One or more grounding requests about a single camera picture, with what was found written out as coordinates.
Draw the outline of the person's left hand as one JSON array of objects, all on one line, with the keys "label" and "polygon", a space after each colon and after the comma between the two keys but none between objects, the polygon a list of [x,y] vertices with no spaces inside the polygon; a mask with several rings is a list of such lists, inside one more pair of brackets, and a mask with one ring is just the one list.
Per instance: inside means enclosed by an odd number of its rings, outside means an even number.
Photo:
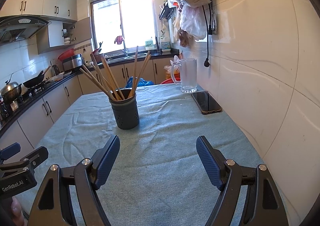
[{"label": "person's left hand", "polygon": [[15,223],[15,225],[25,226],[25,219],[22,212],[21,204],[15,197],[12,197],[11,212],[12,212],[12,221]]}]

